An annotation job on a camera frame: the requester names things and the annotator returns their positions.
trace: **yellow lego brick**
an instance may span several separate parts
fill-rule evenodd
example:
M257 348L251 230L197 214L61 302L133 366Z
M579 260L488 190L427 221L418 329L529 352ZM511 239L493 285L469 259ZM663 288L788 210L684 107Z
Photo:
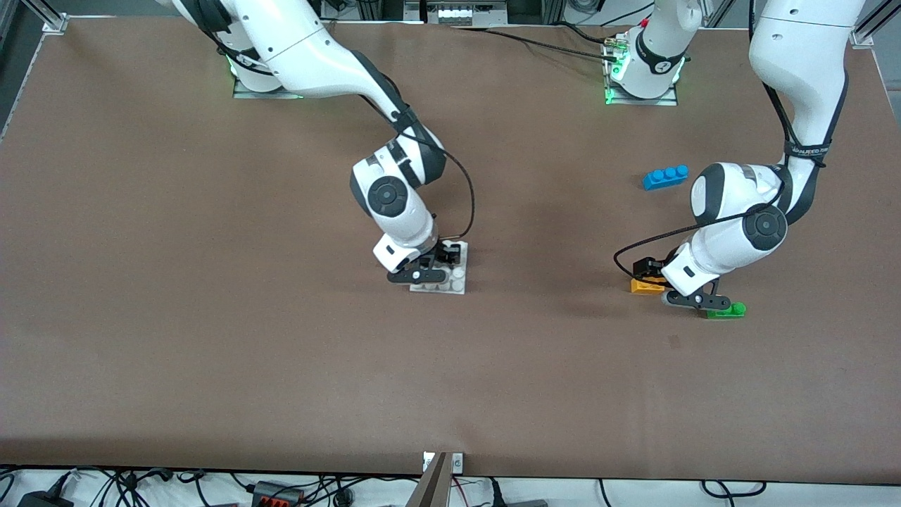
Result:
M649 278L649 281L666 281L663 278ZM653 283L645 283L643 281L637 281L634 278L632 279L632 283L630 284L630 292L632 294L660 294L665 291L667 288L662 285L654 285Z

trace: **brown table surface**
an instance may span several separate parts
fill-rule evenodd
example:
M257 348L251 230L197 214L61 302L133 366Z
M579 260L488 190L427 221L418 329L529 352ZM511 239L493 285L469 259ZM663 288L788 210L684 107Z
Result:
M180 19L73 20L0 145L0 462L901 482L901 149L870 51L812 211L714 322L611 254L691 221L646 171L778 159L745 32L698 34L678 107L605 106L595 61L490 34L336 36L471 171L466 296L386 283L347 182L393 133L361 100L234 100ZM452 166L422 195L464 225Z

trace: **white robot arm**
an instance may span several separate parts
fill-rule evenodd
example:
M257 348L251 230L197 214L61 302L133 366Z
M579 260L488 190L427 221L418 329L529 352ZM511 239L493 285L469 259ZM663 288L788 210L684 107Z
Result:
M699 0L656 2L651 17L623 36L629 50L610 79L638 98L662 96L682 69L703 17Z
M416 188L437 180L441 142L404 102L394 83L365 55L336 42L305 0L174 0L189 21L216 41L238 79L254 91L283 87L303 97L360 95L397 136L353 166L350 189L384 231L373 252L390 273L438 244L432 214ZM441 281L441 272L437 272ZM391 281L412 282L403 277Z
M788 226L811 207L848 86L845 46L863 3L767 2L750 59L768 93L784 94L795 108L790 126L786 120L785 155L771 166L716 163L697 177L691 207L699 225L741 217L702 226L657 264L675 289L664 295L668 303L728 308L728 298L717 296L715 286L712 293L704 293L704 286L771 254L785 240Z

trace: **white lego baseplate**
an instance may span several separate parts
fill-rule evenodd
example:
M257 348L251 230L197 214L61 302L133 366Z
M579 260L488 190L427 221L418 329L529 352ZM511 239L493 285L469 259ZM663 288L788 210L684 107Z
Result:
M438 292L440 294L465 294L466 293L466 259L469 245L465 241L444 240L446 246L460 246L460 264L452 268L447 264L436 263L442 271L448 273L444 283L421 283L411 285L411 292Z

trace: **black strap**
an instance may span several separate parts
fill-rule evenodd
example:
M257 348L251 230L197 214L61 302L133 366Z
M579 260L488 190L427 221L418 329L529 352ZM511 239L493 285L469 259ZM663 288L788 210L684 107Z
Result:
M410 165L410 159L407 157L404 149L400 147L400 144L395 140L391 140L388 142L388 152L391 153L391 158L395 160L397 164L397 168L400 169L401 174L404 175L404 179L406 182L410 184L411 187L417 189L423 185L419 178L416 178L416 173L413 171L413 166Z
M786 155L791 157L816 160L825 157L831 145L832 141L824 144L808 144L807 146L800 146L792 141L786 141L785 150Z
M673 67L676 67L682 60L682 57L685 56L684 51L669 58L660 56L654 51L651 51L648 49L648 46L644 44L644 31L639 32L638 37L635 39L635 47L638 49L638 56L642 57L642 60L644 60L651 69L651 74L666 74Z
M419 118L416 117L416 113L413 112L413 108L409 104L402 111L393 113L391 116L391 126L394 127L398 134L419 123Z
M795 182L791 179L791 173L786 170L786 166L771 165L769 168L782 180L782 195L779 196L776 207L782 213L788 213L788 207L791 206L792 193L795 191Z

